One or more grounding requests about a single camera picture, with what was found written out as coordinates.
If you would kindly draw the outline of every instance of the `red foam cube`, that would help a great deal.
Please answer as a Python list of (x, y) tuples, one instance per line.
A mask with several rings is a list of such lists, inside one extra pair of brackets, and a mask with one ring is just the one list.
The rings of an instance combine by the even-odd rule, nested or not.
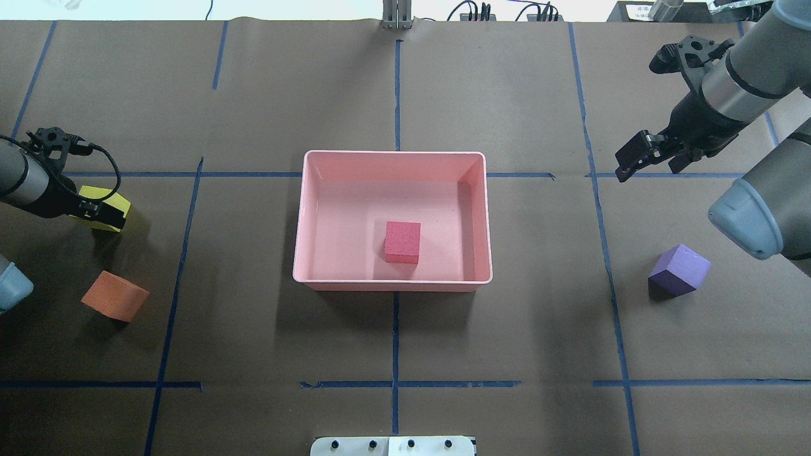
[(419, 223), (386, 222), (384, 254), (386, 263), (419, 262)]
[(143, 288), (102, 271), (82, 302), (109, 318), (130, 322), (147, 296), (149, 292)]

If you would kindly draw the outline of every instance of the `pink foam cube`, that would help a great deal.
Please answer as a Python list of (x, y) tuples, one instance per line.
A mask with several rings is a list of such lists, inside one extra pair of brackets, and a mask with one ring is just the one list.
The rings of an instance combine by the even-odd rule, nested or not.
[(383, 252), (386, 263), (419, 262), (419, 223), (386, 222)]

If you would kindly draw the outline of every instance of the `metal bracket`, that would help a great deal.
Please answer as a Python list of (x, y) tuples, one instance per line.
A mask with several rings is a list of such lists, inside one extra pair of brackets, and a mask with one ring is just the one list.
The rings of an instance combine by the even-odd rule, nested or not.
[(542, 20), (538, 21), (538, 15), (526, 15), (527, 22), (565, 22), (566, 19), (563, 19), (563, 15), (557, 15), (557, 19), (554, 21), (551, 20)]
[[(470, 22), (471, 21), (471, 18), (470, 18), (471, 16), (472, 16), (471, 13), (461, 13), (459, 15), (459, 20), (461, 22)], [(483, 22), (493, 21), (493, 20), (496, 20), (496, 15), (490, 15), (490, 19), (488, 19), (486, 21), (483, 21)]]
[(704, 75), (713, 68), (708, 63), (721, 59), (734, 44), (732, 40), (716, 44), (701, 37), (686, 37), (679, 43), (662, 46), (648, 68), (657, 75), (681, 72), (690, 92), (701, 96)]
[(321, 437), (310, 456), (476, 456), (475, 442), (464, 436)]
[(740, 0), (738, 2), (726, 3), (723, 5), (715, 5), (718, 0), (707, 3), (707, 10), (711, 15), (717, 15), (722, 11), (735, 10), (737, 8), (746, 8), (747, 6), (755, 6), (761, 3), (772, 3), (772, 0)]
[(383, 0), (382, 28), (402, 28), (406, 30), (414, 24), (411, 16), (411, 0)]

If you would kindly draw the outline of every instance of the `cable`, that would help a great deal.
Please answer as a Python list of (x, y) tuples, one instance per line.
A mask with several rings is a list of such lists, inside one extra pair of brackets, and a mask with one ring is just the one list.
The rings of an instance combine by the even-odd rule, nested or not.
[(101, 198), (87, 198), (85, 196), (81, 196), (79, 193), (76, 193), (76, 190), (71, 190), (67, 185), (65, 185), (65, 183), (62, 182), (62, 180), (59, 178), (59, 176), (57, 176), (51, 170), (50, 166), (45, 162), (45, 158), (43, 156), (41, 156), (38, 153), (29, 152), (28, 148), (25, 145), (20, 143), (18, 140), (14, 140), (14, 139), (12, 139), (12, 138), (10, 138), (8, 136), (0, 135), (0, 140), (8, 141), (8, 142), (12, 143), (13, 145), (21, 148), (25, 152), (27, 152), (26, 156), (31, 157), (34, 160), (36, 160), (36, 162), (39, 163), (42, 166), (42, 169), (45, 170), (45, 172), (48, 174), (48, 176), (51, 177), (51, 179), (53, 181), (55, 181), (56, 184), (59, 185), (62, 188), (62, 190), (68, 192), (69, 194), (75, 196), (76, 198), (79, 198), (80, 200), (87, 201), (88, 203), (100, 203), (100, 202), (102, 202), (104, 200), (108, 200), (111, 196), (115, 195), (115, 193), (121, 187), (121, 170), (118, 168), (118, 164), (113, 159), (113, 156), (110, 155), (109, 152), (107, 152), (106, 149), (104, 149), (103, 147), (101, 147), (98, 144), (88, 143), (88, 145), (89, 145), (89, 147), (91, 149), (97, 150), (97, 151), (105, 154), (105, 157), (107, 157), (107, 160), (109, 160), (110, 165), (113, 166), (113, 170), (115, 171), (115, 187), (113, 188), (112, 191), (110, 191), (109, 194), (107, 194), (107, 196), (102, 196)]
[(473, 8), (475, 8), (475, 13), (471, 11), (470, 15), (467, 17), (467, 20), (473, 20), (475, 16), (478, 16), (478, 5), (476, 4), (476, 2), (474, 2), (473, 0), (464, 0), (462, 3), (459, 3), (457, 7), (453, 8), (453, 11), (451, 11), (451, 14), (448, 15), (448, 18), (445, 21), (446, 22), (449, 21), (453, 17), (453, 13), (455, 13), (456, 10), (461, 8), (461, 6), (464, 5), (465, 3), (468, 4), (468, 7), (470, 7), (470, 5), (473, 5)]
[(540, 4), (538, 4), (538, 3), (530, 3), (529, 5), (524, 6), (524, 9), (521, 10), (520, 13), (518, 13), (518, 17), (515, 18), (514, 22), (518, 22), (518, 20), (521, 18), (521, 15), (524, 14), (524, 11), (530, 9), (533, 6), (538, 8), (538, 17), (540, 17), (541, 16), (541, 6), (540, 6)]
[(12, 143), (13, 145), (15, 145), (15, 146), (17, 146), (19, 148), (25, 148), (25, 146), (23, 146), (23, 144), (20, 143), (18, 140), (9, 138), (8, 136), (5, 136), (5, 135), (0, 135), (0, 140), (8, 141), (8, 142)]
[(552, 19), (552, 15), (554, 15), (555, 17), (554, 20), (557, 21), (557, 18), (560, 15), (557, 7), (552, 5), (551, 2), (540, 3), (540, 2), (530, 2), (529, 0), (508, 0), (508, 1), (518, 3), (529, 3), (529, 5), (524, 6), (524, 9), (522, 9), (521, 12), (518, 13), (518, 17), (515, 18), (515, 22), (518, 22), (518, 20), (521, 18), (521, 15), (524, 14), (524, 11), (526, 11), (527, 8), (531, 8), (532, 6), (538, 8), (538, 14), (535, 16), (536, 21), (541, 21), (542, 20), (541, 18), (543, 18), (544, 22), (552, 22), (552, 20), (547, 21), (547, 18)]

